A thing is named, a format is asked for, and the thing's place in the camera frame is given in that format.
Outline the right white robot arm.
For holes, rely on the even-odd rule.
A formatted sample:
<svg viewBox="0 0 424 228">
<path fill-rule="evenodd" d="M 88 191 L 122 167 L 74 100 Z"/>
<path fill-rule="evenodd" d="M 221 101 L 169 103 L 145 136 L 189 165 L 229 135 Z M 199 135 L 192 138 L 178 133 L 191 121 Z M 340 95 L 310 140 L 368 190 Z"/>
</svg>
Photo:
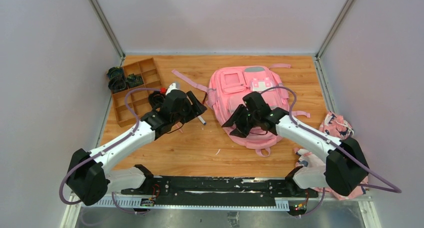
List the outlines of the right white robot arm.
<svg viewBox="0 0 424 228">
<path fill-rule="evenodd" d="M 271 109 L 258 92 L 244 96 L 242 104 L 222 127 L 232 127 L 229 134 L 240 138 L 247 137 L 252 128 L 260 127 L 265 132 L 292 140 L 316 155 L 324 165 L 298 166 L 286 175 L 285 189 L 292 197 L 318 187 L 330 188 L 348 196 L 369 174 L 357 140 L 330 136 L 299 121 L 280 107 Z"/>
</svg>

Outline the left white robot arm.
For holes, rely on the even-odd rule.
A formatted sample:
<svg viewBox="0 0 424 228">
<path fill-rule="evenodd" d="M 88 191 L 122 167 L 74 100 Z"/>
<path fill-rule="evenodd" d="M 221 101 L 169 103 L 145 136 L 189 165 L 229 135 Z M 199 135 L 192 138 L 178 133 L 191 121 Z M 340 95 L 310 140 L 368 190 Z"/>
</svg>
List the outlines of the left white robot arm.
<svg viewBox="0 0 424 228">
<path fill-rule="evenodd" d="M 67 205 L 84 203 L 91 206 L 106 194 L 123 189 L 134 188 L 142 195 L 149 194 L 153 181 L 141 169 L 113 171 L 113 168 L 135 150 L 170 133 L 177 123 L 184 125 L 206 110 L 191 91 L 183 92 L 177 83 L 172 83 L 159 108 L 141 117 L 129 110 L 135 117 L 135 124 L 127 131 L 103 146 L 73 153 L 68 172 L 59 186 L 60 200 Z"/>
</svg>

